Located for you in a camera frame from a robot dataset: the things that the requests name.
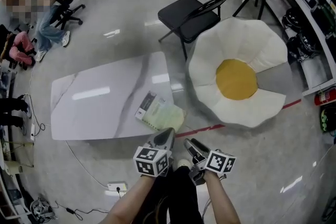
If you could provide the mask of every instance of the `white marble table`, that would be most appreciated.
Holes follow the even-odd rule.
[[[55,80],[51,88],[52,137],[91,140],[154,133],[134,116],[148,91],[173,103],[163,52]]]

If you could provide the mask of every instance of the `gray floor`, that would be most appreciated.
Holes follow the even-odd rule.
[[[158,43],[158,38],[168,29],[158,23],[157,12],[173,1],[78,0],[78,4],[83,3],[87,7],[76,14],[84,24],[68,25],[71,30],[69,46],[54,46],[34,69],[30,93],[39,122],[50,124],[53,80],[119,59],[163,51],[171,84],[174,85],[175,104],[188,111],[181,133],[216,124],[193,107],[184,91],[184,58],[179,39],[171,35],[162,44]],[[241,2],[228,0],[222,7],[222,18],[231,16]],[[257,14],[258,9],[251,2],[239,15],[251,19]],[[281,35],[281,28],[268,10],[265,10],[263,20]],[[116,29],[120,32],[113,37],[103,35]],[[15,97],[27,92],[31,73],[31,70],[19,72]],[[293,77],[294,101],[301,98],[303,87],[300,71],[295,67]],[[16,140],[24,140],[16,128],[13,128],[13,133]],[[334,171],[328,166],[335,160],[336,152],[333,148],[326,155],[329,146],[322,142],[318,108],[313,105],[312,97],[282,110],[267,124],[252,131],[223,127],[198,132],[190,137],[238,157],[223,186],[242,223],[319,223],[334,181]],[[189,158],[183,148],[183,139],[176,140],[173,154],[177,159]],[[145,140],[146,137],[70,141],[69,145],[85,168],[104,185],[112,181],[126,181],[132,186],[139,177],[132,157],[136,147]],[[113,199],[104,195],[104,188],[80,166],[66,142],[52,140],[49,126],[36,137],[34,150],[19,150],[17,155],[22,162],[26,162],[27,158],[34,162],[34,172],[21,176],[34,198],[42,194],[53,206],[57,200],[64,206],[81,210],[107,210],[113,204]],[[204,189],[200,188],[199,193],[202,207],[207,197]],[[55,211],[58,220],[54,223],[80,222],[63,209]],[[98,223],[104,215],[92,213],[83,217],[81,223]],[[215,223],[211,207],[205,222]]]

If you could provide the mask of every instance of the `white petal cushion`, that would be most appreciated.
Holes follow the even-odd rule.
[[[216,70],[227,59],[246,62],[256,73],[287,62],[281,38],[261,20],[229,18],[200,34],[188,73],[197,98],[224,123],[256,127],[275,116],[286,96],[258,89],[250,98],[231,100],[216,84]]]

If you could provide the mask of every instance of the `book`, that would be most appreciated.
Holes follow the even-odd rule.
[[[186,112],[149,91],[135,117],[156,131],[172,127],[177,132],[184,122]]]

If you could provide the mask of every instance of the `fried egg chair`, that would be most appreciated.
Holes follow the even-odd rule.
[[[223,124],[249,128],[282,109],[286,95],[277,89],[288,75],[291,78],[287,47],[261,20],[229,18],[218,23],[200,34],[186,65],[189,89],[199,107]]]

